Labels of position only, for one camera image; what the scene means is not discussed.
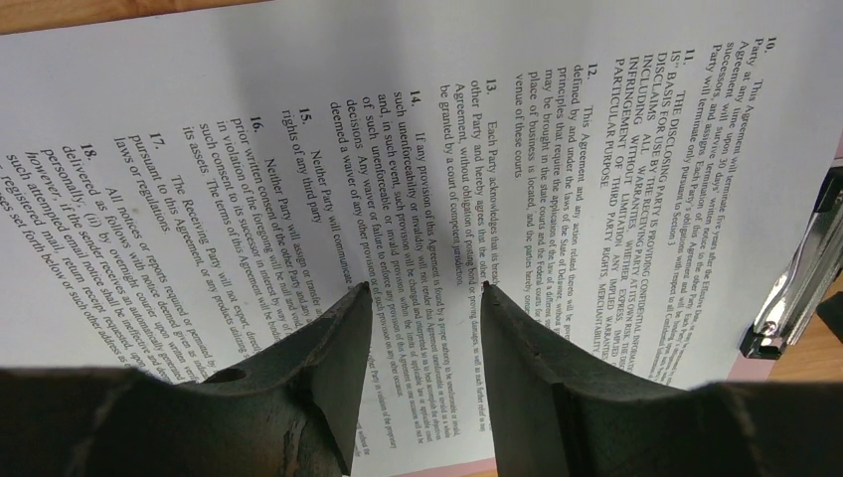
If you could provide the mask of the printed paper sheet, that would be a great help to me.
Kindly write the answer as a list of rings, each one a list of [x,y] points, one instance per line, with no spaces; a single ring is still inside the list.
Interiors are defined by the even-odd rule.
[[[373,294],[358,476],[489,464],[483,282],[728,376],[842,128],[838,1],[271,1],[1,40],[1,363],[199,381]]]

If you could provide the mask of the pink clipboard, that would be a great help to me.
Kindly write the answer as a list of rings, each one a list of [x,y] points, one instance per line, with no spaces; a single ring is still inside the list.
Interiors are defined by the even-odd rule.
[[[645,383],[761,381],[770,365],[741,357],[739,334],[794,242],[819,169],[842,152],[831,142],[840,131],[766,134],[749,158],[667,158],[641,133],[605,189],[596,138],[553,140],[536,160],[509,145],[460,170],[459,203],[477,235],[462,287],[506,287],[555,345]]]

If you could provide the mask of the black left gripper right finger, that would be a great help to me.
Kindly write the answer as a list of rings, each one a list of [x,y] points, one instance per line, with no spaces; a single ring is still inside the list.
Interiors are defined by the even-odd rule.
[[[499,287],[481,341],[501,476],[838,476],[838,383],[715,382],[682,391],[617,368]]]

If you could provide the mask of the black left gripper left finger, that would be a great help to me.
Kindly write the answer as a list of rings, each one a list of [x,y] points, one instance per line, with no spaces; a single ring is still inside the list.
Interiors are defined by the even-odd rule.
[[[133,368],[1,373],[5,476],[347,476],[372,336],[369,285],[200,383]]]

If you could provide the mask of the metal clipboard clip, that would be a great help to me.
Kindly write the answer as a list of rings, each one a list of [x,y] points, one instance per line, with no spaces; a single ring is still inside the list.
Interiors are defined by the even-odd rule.
[[[743,357],[777,360],[796,344],[842,270],[842,159],[832,162],[796,251],[739,345]]]

